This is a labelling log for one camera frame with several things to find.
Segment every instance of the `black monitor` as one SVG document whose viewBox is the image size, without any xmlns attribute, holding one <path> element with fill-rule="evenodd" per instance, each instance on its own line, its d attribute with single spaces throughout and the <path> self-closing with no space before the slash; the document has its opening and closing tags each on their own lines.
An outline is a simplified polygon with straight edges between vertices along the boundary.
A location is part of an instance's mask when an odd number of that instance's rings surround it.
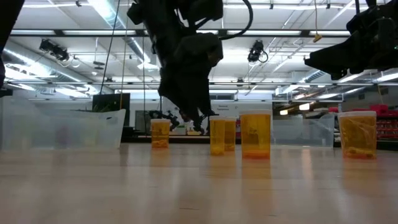
<svg viewBox="0 0 398 224">
<path fill-rule="evenodd" d="M 124 126 L 130 125 L 130 93 L 123 93 L 120 97 L 118 94 L 94 95 L 93 112 L 107 112 L 120 110 L 120 102 L 122 101 L 122 109 L 126 110 L 124 117 Z"/>
</svg>

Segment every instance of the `orange plastic cup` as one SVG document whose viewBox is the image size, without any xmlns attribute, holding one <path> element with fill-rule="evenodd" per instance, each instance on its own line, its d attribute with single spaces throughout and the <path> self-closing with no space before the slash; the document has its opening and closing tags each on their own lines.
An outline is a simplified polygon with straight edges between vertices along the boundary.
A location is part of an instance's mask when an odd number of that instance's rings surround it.
<svg viewBox="0 0 398 224">
<path fill-rule="evenodd" d="M 352 111 L 338 114 L 343 157 L 376 158 L 376 112 Z"/>
<path fill-rule="evenodd" d="M 235 151 L 236 118 L 225 118 L 225 151 Z"/>
<path fill-rule="evenodd" d="M 168 149 L 170 120 L 152 119 L 150 129 L 152 130 L 152 149 Z"/>
<path fill-rule="evenodd" d="M 225 117 L 210 116 L 210 154 L 221 156 L 225 151 Z"/>
<path fill-rule="evenodd" d="M 269 159 L 271 114 L 271 110 L 247 110 L 240 113 L 243 158 Z"/>
</svg>

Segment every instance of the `ceiling beam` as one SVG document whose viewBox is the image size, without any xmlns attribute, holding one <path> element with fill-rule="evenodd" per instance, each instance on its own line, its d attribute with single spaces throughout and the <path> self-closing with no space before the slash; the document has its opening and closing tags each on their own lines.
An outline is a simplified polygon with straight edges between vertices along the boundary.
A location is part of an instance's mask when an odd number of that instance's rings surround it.
<svg viewBox="0 0 398 224">
<path fill-rule="evenodd" d="M 198 30 L 198 32 L 212 32 L 214 34 L 234 34 L 240 30 L 236 29 L 213 29 Z M 148 37 L 148 33 L 144 29 L 115 30 L 114 34 L 111 29 L 14 29 L 11 37 Z M 349 32 L 347 30 L 318 30 L 323 38 L 347 38 Z M 308 29 L 251 29 L 241 37 L 292 37 L 292 38 L 313 38 L 315 30 Z"/>
</svg>

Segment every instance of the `red object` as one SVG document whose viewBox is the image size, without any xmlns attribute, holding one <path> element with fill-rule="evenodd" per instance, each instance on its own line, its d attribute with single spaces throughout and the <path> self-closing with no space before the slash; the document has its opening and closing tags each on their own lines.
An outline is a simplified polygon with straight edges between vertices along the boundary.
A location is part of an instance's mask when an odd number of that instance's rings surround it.
<svg viewBox="0 0 398 224">
<path fill-rule="evenodd" d="M 329 113 L 338 113 L 338 108 L 337 107 L 329 108 Z"/>
</svg>

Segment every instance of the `ceiling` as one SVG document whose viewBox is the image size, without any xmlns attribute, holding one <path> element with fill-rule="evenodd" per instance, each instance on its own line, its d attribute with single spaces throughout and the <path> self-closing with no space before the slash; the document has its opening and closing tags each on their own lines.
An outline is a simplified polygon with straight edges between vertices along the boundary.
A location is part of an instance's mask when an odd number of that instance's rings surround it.
<svg viewBox="0 0 398 224">
<path fill-rule="evenodd" d="M 116 9 L 117 0 L 108 0 Z M 128 29 L 143 29 L 142 25 L 135 26 L 126 16 L 128 3 L 121 0 L 119 16 Z M 250 0 L 254 8 L 254 20 L 251 29 L 315 29 L 317 27 L 327 30 L 345 30 L 346 23 L 354 16 L 354 4 L 350 0 L 331 0 L 332 7 L 326 9 L 328 1 L 318 0 L 317 16 L 314 9 L 307 6 L 314 5 L 312 0 L 274 0 L 274 8 L 269 9 L 270 1 Z M 16 22 L 15 29 L 110 29 L 109 25 L 100 16 L 98 11 L 88 1 L 80 1 L 82 7 L 74 6 L 75 1 L 67 0 L 25 0 L 25 6 Z M 365 0 L 360 0 L 361 9 L 366 8 Z M 224 1 L 224 17 L 218 21 L 206 23 L 202 29 L 242 29 L 248 22 L 248 10 L 240 0 Z M 63 67 L 83 75 L 89 80 L 100 82 L 103 78 L 103 70 L 95 70 L 93 61 L 106 62 L 107 51 L 111 42 L 110 37 L 99 37 L 96 50 L 95 37 L 47 37 L 55 43 L 66 47 L 68 53 L 78 60 L 63 63 Z M 310 52 L 341 43 L 346 38 L 322 38 L 313 43 L 313 38 L 301 37 L 238 37 L 223 42 L 224 59 L 211 71 L 211 82 L 232 82 L 237 78 L 244 78 L 245 82 L 299 82 L 303 77 L 313 71 L 303 62 L 304 57 L 309 57 Z M 17 43 L 39 55 L 41 37 L 12 36 L 11 42 Z M 143 48 L 156 64 L 157 59 L 151 55 L 151 42 L 148 37 L 135 37 L 136 42 Z M 269 54 L 269 61 L 255 65 L 252 68 L 248 64 L 248 50 L 255 40 L 262 40 Z M 45 54 L 41 60 L 56 61 L 49 54 Z M 120 37 L 113 38 L 110 49 L 110 57 L 106 71 L 107 77 L 114 81 L 140 82 L 145 78 L 149 84 L 146 87 L 156 89 L 157 85 L 150 82 L 160 80 L 158 70 L 140 69 L 141 64 L 135 53 Z M 330 82 L 330 76 L 325 75 L 322 82 Z M 143 85 L 125 85 L 125 88 L 140 89 Z M 277 86 L 258 86 L 257 90 L 274 90 Z M 121 86 L 110 86 L 111 89 L 120 89 Z M 211 88 L 231 88 L 230 86 L 212 86 Z"/>
</svg>

